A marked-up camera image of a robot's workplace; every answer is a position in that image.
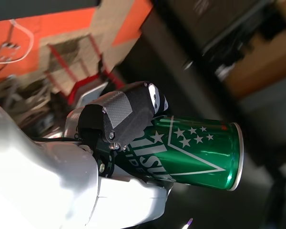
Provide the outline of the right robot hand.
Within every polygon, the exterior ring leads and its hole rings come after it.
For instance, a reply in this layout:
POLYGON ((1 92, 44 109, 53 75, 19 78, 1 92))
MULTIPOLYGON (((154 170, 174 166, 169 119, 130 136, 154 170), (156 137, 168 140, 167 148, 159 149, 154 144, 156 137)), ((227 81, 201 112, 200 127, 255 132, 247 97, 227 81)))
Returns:
POLYGON ((159 218, 167 190, 115 164, 168 108, 135 82, 72 110, 62 138, 33 140, 0 107, 0 229, 123 229, 159 218))

